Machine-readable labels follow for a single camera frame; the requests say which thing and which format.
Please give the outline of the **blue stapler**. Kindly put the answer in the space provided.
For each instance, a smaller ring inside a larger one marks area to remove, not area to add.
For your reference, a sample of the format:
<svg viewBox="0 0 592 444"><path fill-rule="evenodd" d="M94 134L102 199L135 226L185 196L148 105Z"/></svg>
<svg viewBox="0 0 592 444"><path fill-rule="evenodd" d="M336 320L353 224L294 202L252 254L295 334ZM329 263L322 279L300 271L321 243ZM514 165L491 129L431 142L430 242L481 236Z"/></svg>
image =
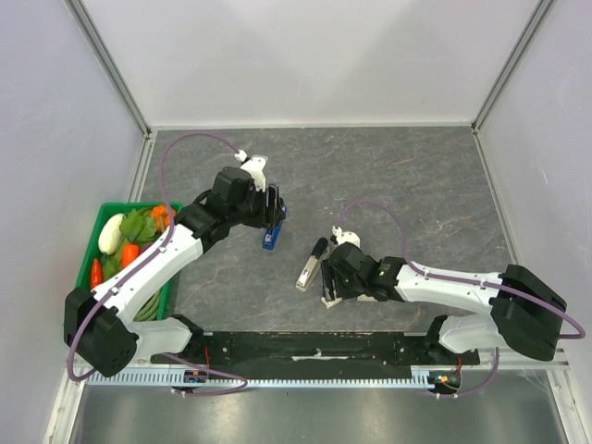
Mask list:
<svg viewBox="0 0 592 444"><path fill-rule="evenodd" d="M279 227L278 222L272 228L267 228L265 230L263 239L262 239L262 247L265 250L273 251L276 247L279 234L281 232L282 225Z"/></svg>

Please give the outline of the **staple box with red mark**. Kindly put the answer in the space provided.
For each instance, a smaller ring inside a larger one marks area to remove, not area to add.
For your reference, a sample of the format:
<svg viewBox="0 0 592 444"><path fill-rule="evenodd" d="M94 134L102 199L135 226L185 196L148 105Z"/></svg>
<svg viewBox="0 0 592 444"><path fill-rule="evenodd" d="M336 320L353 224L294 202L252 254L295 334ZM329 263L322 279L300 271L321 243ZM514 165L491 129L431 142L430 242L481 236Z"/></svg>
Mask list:
<svg viewBox="0 0 592 444"><path fill-rule="evenodd" d="M326 297L322 297L321 298L321 302L325 305L325 307L327 309L331 309L332 307L336 306L337 304L339 304L340 302L342 302L341 298L336 298L333 300L329 300Z"/></svg>

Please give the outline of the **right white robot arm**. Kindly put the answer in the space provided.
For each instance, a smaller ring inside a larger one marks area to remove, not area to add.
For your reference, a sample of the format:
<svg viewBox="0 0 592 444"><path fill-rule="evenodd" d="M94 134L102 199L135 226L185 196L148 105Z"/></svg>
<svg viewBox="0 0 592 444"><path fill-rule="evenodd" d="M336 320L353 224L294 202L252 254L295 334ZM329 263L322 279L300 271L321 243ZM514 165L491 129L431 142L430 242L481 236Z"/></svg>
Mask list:
<svg viewBox="0 0 592 444"><path fill-rule="evenodd" d="M567 308L562 297L521 265L484 274L429 269L400 257L376 260L345 242L322 262L321 273L326 306L366 298L464 310L464 316L440 315L430 325L423 349L434 364L474 349L496 347L549 362L560 339L560 315Z"/></svg>

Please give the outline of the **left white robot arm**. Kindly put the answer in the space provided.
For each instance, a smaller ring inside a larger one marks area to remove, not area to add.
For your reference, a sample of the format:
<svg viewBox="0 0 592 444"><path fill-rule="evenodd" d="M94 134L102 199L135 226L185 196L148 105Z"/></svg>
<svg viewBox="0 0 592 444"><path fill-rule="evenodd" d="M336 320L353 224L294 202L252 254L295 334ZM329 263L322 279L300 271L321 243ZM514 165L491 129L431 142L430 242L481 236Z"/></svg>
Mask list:
<svg viewBox="0 0 592 444"><path fill-rule="evenodd" d="M286 215L278 187L268 184L266 159L253 156L217 173L212 188L181 209L136 260L93 290L74 289L65 301L68 359L81 357L102 376L135 358L171 352L183 363L203 355L197 327L181 315L141 321L136 314L183 267L198 260L238 225L273 229Z"/></svg>

